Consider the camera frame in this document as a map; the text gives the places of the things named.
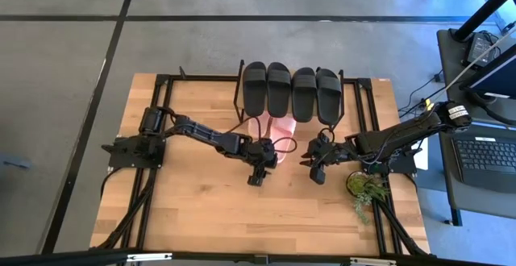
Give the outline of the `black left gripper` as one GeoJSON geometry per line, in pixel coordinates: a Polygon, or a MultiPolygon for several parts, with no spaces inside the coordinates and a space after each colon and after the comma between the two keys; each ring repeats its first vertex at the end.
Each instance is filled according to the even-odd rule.
{"type": "Polygon", "coordinates": [[[263,165],[264,168],[275,169],[277,153],[271,139],[259,139],[246,147],[246,159],[253,166],[263,165]]]}

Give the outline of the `black slide sandal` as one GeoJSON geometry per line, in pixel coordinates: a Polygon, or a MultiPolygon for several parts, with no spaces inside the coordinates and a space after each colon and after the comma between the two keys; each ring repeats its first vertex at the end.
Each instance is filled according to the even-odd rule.
{"type": "Polygon", "coordinates": [[[291,75],[280,62],[272,62],[267,68],[268,113],[274,118],[283,118],[288,112],[291,93],[291,75]]]}
{"type": "Polygon", "coordinates": [[[320,69],[316,73],[318,120],[333,126],[339,121],[342,87],[340,79],[329,69],[320,69]]]}
{"type": "Polygon", "coordinates": [[[308,123],[313,116],[314,100],[317,91],[315,72],[304,67],[292,77],[292,113],[299,123],[308,123]]]}
{"type": "Polygon", "coordinates": [[[258,117],[264,112],[266,96],[265,64],[255,61],[243,71],[243,107],[249,117],[258,117]]]}

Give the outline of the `dark grey laptop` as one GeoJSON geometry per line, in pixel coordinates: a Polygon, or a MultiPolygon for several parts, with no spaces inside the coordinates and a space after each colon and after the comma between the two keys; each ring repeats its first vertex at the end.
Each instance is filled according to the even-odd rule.
{"type": "Polygon", "coordinates": [[[452,138],[460,179],[466,185],[516,193],[516,139],[457,135],[452,138]]]}

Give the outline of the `black desk monitor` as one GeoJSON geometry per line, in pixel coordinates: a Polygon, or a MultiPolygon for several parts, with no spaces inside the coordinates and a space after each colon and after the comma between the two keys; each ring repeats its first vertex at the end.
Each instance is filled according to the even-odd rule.
{"type": "Polygon", "coordinates": [[[469,77],[461,90],[516,100],[516,44],[469,77]]]}

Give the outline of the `dark grey side desk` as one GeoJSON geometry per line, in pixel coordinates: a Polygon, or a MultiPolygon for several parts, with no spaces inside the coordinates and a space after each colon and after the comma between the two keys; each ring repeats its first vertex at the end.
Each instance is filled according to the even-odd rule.
{"type": "MultiPolygon", "coordinates": [[[[468,45],[453,40],[449,30],[439,30],[437,40],[444,82],[449,84],[464,69],[462,60],[468,45]]],[[[516,126],[490,118],[480,107],[468,100],[466,93],[460,90],[458,85],[453,85],[448,89],[447,98],[463,104],[472,116],[475,124],[467,131],[469,134],[478,137],[516,139],[516,126]]],[[[455,158],[452,136],[440,133],[439,142],[447,197],[451,208],[451,218],[447,222],[454,226],[460,226],[462,224],[461,210],[516,219],[516,174],[489,172],[486,177],[479,177],[479,181],[475,185],[467,185],[462,181],[459,164],[455,158]]]]}

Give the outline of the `green potted plant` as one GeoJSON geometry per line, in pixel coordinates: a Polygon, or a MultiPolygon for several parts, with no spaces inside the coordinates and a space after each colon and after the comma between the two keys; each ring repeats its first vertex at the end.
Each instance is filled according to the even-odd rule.
{"type": "Polygon", "coordinates": [[[354,197],[354,210],[365,225],[369,224],[369,218],[365,214],[364,208],[371,206],[374,199],[384,202],[390,193],[385,179],[361,171],[352,172],[347,177],[346,189],[354,197]]]}

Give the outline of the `black power adapter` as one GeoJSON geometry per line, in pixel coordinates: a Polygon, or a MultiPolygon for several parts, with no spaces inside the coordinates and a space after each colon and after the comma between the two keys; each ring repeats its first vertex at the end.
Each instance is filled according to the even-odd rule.
{"type": "Polygon", "coordinates": [[[477,67],[485,67],[492,59],[492,53],[489,47],[492,40],[485,33],[476,33],[468,46],[465,61],[468,64],[474,63],[477,67]]]}

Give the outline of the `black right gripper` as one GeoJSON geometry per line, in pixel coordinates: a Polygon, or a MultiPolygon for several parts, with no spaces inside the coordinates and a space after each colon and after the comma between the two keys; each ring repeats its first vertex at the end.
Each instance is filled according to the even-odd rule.
{"type": "Polygon", "coordinates": [[[307,167],[318,167],[322,165],[333,165],[348,162],[351,160],[351,148],[348,142],[335,143],[331,142],[327,137],[318,139],[320,147],[308,147],[302,158],[308,159],[300,162],[300,165],[307,167]]]}

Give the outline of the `black aluminium rig frame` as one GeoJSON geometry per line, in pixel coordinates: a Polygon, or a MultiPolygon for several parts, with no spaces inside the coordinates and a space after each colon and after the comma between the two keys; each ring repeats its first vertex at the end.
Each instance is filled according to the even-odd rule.
{"type": "MultiPolygon", "coordinates": [[[[237,76],[171,76],[167,88],[160,87],[158,103],[166,90],[170,106],[179,114],[226,131],[238,123],[233,107],[237,76]]],[[[138,133],[144,108],[153,97],[156,75],[137,73],[133,77],[119,134],[138,133]]],[[[359,121],[355,83],[344,86],[345,115],[335,137],[338,140],[361,129],[385,129],[399,122],[392,83],[372,79],[377,118],[368,108],[366,82],[361,87],[364,118],[359,121]]],[[[345,163],[327,168],[324,185],[316,185],[302,167],[300,155],[323,126],[314,118],[297,127],[296,152],[264,180],[262,187],[246,181],[251,169],[239,160],[226,159],[213,148],[192,139],[167,139],[164,164],[155,172],[150,209],[146,212],[145,251],[172,252],[175,260],[343,263],[348,256],[380,256],[374,222],[364,225],[353,209],[353,198],[345,189],[347,176],[360,165],[345,163]]],[[[102,196],[90,246],[104,243],[121,222],[131,200],[132,186],[142,189],[149,170],[125,168],[113,175],[102,196]]],[[[390,175],[397,218],[417,245],[429,252],[418,195],[404,175],[390,175]]]]}

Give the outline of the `white paper sheet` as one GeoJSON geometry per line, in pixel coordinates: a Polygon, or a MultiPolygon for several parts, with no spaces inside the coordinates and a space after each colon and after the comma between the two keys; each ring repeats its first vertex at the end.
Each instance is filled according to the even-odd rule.
{"type": "Polygon", "coordinates": [[[417,169],[428,170],[429,168],[429,157],[428,150],[426,148],[421,148],[414,155],[414,163],[417,169]]]}

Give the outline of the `black stand pole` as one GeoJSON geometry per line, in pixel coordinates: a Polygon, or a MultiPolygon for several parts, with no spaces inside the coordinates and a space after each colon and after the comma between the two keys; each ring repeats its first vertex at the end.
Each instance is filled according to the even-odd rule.
{"type": "Polygon", "coordinates": [[[487,18],[508,0],[487,0],[458,30],[452,33],[455,41],[467,39],[487,18]]]}

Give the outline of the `wooden shelf with black frame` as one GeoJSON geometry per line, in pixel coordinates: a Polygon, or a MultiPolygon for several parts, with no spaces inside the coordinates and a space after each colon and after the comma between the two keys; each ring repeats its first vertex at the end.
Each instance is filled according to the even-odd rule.
{"type": "MultiPolygon", "coordinates": [[[[240,65],[237,86],[235,88],[235,98],[234,98],[234,101],[233,101],[233,104],[234,104],[234,106],[236,108],[236,111],[239,112],[239,113],[242,113],[244,115],[246,115],[246,114],[245,114],[244,107],[243,107],[243,71],[245,70],[245,68],[247,66],[248,66],[248,64],[247,65],[245,65],[245,64],[240,65]]],[[[265,64],[265,68],[266,68],[266,96],[265,96],[264,112],[267,112],[267,113],[268,113],[268,92],[267,92],[267,68],[268,68],[268,66],[269,66],[269,64],[265,64]]],[[[316,79],[316,73],[320,69],[321,68],[313,69],[314,72],[315,72],[315,79],[316,79]]],[[[292,117],[293,117],[293,113],[292,113],[292,77],[293,77],[294,73],[297,70],[294,70],[294,71],[289,70],[290,71],[290,75],[291,75],[291,93],[290,93],[290,96],[289,96],[289,106],[288,106],[288,112],[287,112],[286,115],[290,115],[292,117]]],[[[340,79],[340,83],[341,83],[341,87],[342,87],[342,97],[341,97],[341,101],[340,101],[339,121],[335,125],[333,125],[333,126],[329,126],[329,125],[323,124],[324,126],[327,126],[329,128],[336,127],[339,124],[339,122],[341,121],[341,119],[344,117],[344,114],[345,114],[345,110],[344,110],[344,86],[345,85],[349,85],[351,83],[351,81],[349,79],[347,79],[347,78],[345,78],[343,76],[343,72],[342,71],[340,71],[338,73],[335,73],[335,74],[340,79]]],[[[312,120],[316,120],[316,121],[319,122],[319,120],[318,120],[318,105],[317,105],[316,94],[315,94],[315,100],[314,100],[313,116],[312,116],[312,119],[310,121],[312,121],[312,120]]]]}

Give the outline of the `pink slide sandal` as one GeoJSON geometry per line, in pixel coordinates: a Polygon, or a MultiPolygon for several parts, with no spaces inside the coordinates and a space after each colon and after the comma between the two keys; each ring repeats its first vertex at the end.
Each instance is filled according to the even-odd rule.
{"type": "Polygon", "coordinates": [[[248,134],[257,139],[268,137],[270,115],[264,112],[262,115],[248,120],[248,134]]]}
{"type": "Polygon", "coordinates": [[[296,125],[297,122],[290,115],[286,115],[283,118],[272,118],[269,128],[269,137],[274,143],[278,164],[286,157],[286,152],[289,150],[292,142],[291,138],[295,132],[296,125]]]}

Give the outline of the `black crossbar with silver brackets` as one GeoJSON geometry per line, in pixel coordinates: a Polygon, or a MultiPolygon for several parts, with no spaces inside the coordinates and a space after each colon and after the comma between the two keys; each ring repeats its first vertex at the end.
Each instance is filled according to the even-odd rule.
{"type": "Polygon", "coordinates": [[[0,257],[0,266],[106,266],[110,264],[137,263],[161,260],[221,260],[248,262],[252,264],[270,263],[328,263],[352,266],[501,266],[461,260],[441,259],[432,255],[406,256],[385,254],[382,256],[311,256],[278,254],[235,254],[210,252],[159,252],[126,249],[90,249],[29,256],[0,257]]]}

